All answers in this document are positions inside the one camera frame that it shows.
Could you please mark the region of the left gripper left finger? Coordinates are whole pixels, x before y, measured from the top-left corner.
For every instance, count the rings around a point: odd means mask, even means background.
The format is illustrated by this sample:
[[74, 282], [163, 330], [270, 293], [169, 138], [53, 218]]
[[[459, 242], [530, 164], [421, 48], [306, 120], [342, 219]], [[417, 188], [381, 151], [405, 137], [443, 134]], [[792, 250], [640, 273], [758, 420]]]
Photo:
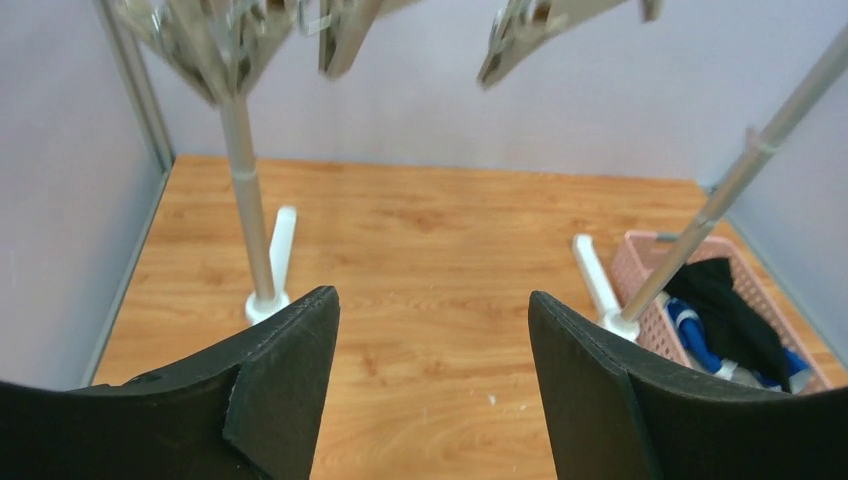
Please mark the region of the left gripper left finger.
[[270, 318], [120, 384], [3, 382], [5, 479], [307, 479], [340, 325], [320, 286]]

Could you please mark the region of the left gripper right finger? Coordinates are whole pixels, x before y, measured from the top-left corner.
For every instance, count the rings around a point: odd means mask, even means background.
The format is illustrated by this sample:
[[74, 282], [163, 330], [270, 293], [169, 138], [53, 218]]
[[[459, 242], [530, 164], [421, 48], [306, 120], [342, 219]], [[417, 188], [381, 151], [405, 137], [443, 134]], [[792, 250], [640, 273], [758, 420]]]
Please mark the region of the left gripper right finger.
[[560, 479], [843, 479], [847, 391], [793, 395], [684, 367], [534, 291], [528, 330]]

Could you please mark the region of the blue underwear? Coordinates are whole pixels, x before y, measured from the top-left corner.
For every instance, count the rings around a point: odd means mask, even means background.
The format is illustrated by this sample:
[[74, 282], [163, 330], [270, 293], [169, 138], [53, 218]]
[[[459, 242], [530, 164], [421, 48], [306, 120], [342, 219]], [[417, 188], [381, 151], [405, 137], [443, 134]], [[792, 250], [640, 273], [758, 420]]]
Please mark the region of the blue underwear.
[[[690, 305], [680, 299], [669, 297], [665, 293], [660, 296], [660, 299], [686, 353], [691, 352], [701, 362], [701, 364], [711, 372], [716, 372], [724, 362], [734, 362], [740, 366], [737, 362], [720, 357], [709, 349], [706, 343], [706, 331], [703, 322]], [[793, 359], [790, 357], [790, 352], [793, 351], [784, 348], [784, 354], [789, 367], [789, 377], [796, 369], [801, 369], [800, 361], [794, 360], [793, 362]], [[808, 364], [801, 356], [799, 357], [803, 362]]]

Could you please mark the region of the black underwear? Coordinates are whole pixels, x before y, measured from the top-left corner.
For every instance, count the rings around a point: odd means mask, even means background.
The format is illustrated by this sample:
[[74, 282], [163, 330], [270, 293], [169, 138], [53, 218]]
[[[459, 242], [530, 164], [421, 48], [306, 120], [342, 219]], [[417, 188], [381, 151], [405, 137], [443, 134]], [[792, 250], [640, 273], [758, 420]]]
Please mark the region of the black underwear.
[[709, 349], [761, 373], [789, 392], [789, 367], [776, 330], [736, 292], [730, 260], [716, 257], [681, 267], [664, 293], [701, 318]]

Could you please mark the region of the grey underwear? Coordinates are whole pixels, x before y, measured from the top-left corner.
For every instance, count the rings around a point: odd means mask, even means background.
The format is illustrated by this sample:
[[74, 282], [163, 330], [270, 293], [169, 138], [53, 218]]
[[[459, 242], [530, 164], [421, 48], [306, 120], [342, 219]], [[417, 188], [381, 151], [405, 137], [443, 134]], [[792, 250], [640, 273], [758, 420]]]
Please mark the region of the grey underwear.
[[[762, 375], [740, 367], [734, 362], [724, 362], [716, 372], [711, 372], [704, 367], [691, 352], [687, 352], [686, 355], [691, 367], [696, 371], [707, 373], [716, 378], [731, 381], [743, 386], [776, 392], [782, 391], [782, 387], [778, 383], [775, 383], [772, 380], [767, 380]], [[808, 364], [800, 359], [798, 355], [790, 352], [790, 357], [793, 359], [793, 362], [794, 360], [800, 361], [801, 369], [796, 369], [789, 377], [790, 393], [799, 394], [810, 385], [813, 379], [813, 371]]]

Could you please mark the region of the beige hanger with blue underwear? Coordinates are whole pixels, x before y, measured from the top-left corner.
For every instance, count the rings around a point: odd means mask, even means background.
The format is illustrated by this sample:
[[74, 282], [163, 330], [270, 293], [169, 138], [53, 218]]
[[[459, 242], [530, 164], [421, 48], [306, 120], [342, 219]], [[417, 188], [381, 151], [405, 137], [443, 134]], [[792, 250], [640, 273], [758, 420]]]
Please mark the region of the beige hanger with blue underwear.
[[307, 17], [310, 1], [296, 1], [296, 25], [304, 36], [318, 35], [318, 69], [338, 80], [352, 68], [373, 24], [416, 4], [414, 0], [320, 1], [318, 16]]

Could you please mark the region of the beige hanger with black underwear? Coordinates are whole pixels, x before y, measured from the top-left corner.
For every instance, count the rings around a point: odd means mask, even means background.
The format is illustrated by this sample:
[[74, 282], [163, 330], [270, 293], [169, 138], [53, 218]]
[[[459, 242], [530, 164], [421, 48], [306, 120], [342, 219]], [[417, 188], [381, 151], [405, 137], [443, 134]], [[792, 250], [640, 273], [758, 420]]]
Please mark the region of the beige hanger with black underwear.
[[509, 1], [497, 11], [477, 75], [488, 90], [550, 40], [624, 4], [624, 0]]

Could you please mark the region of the beige clip hanger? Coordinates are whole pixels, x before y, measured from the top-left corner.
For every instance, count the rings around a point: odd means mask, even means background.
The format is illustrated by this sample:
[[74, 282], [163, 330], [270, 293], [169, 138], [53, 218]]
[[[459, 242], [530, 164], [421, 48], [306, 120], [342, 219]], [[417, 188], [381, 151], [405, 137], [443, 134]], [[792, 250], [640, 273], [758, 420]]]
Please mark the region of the beige clip hanger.
[[231, 97], [247, 95], [295, 23], [297, 1], [226, 1], [219, 49]]

